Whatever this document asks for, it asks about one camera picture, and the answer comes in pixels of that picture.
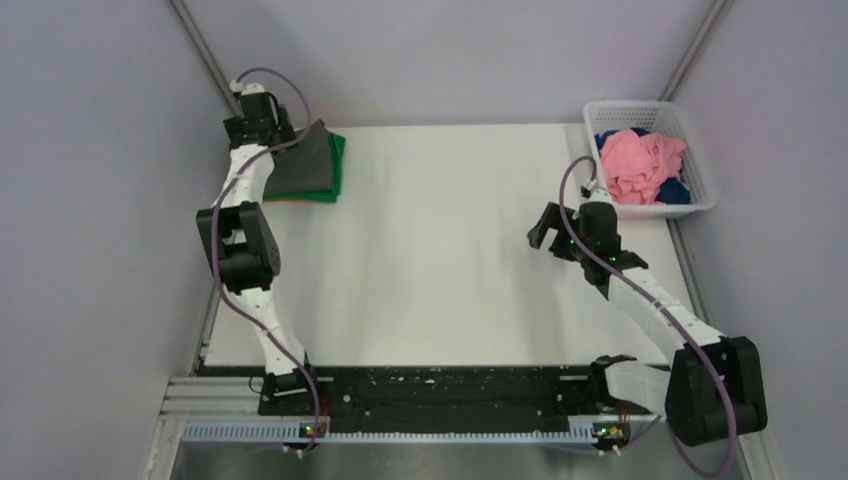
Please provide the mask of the dark grey t-shirt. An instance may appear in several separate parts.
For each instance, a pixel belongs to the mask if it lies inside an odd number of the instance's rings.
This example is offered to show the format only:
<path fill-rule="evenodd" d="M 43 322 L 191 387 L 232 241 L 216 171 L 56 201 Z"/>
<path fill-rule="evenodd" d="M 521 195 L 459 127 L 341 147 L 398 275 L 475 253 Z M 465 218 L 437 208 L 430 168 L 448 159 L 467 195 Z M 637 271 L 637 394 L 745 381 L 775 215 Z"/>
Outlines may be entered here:
<path fill-rule="evenodd" d="M 316 120 L 305 138 L 287 150 L 272 154 L 274 169 L 263 199 L 291 198 L 298 194 L 328 192 L 334 185 L 335 167 L 330 132 L 322 119 Z"/>

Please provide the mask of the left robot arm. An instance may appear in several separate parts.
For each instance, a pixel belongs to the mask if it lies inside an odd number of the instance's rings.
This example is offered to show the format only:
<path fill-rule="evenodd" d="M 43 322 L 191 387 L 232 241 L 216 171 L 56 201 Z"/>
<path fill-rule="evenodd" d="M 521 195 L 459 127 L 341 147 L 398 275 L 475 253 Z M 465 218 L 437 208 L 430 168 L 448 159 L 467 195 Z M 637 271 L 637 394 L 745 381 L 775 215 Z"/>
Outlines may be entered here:
<path fill-rule="evenodd" d="M 274 290 L 281 254 L 262 210 L 274 155 L 296 136 L 275 95 L 259 84 L 238 85 L 240 114 L 224 122 L 230 167 L 213 205 L 195 220 L 220 299 L 254 328 L 265 362 L 262 394 L 283 398 L 297 413 L 319 404 L 307 375 L 308 355 Z"/>

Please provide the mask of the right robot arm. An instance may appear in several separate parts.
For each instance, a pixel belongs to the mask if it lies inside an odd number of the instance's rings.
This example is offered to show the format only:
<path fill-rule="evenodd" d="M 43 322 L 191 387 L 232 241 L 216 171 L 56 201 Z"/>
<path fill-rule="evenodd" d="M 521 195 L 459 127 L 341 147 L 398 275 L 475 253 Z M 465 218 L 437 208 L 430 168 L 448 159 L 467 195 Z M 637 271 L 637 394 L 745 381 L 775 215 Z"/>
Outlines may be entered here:
<path fill-rule="evenodd" d="M 769 422 L 759 350 L 745 336 L 729 337 L 666 291 L 638 254 L 625 250 L 609 203 L 578 209 L 550 202 L 528 231 L 539 249 L 577 263 L 585 281 L 623 311 L 660 350 L 670 369 L 628 355 L 602 356 L 586 385 L 589 404 L 612 412 L 624 401 L 664 417 L 676 438 L 694 447 L 759 432 Z"/>

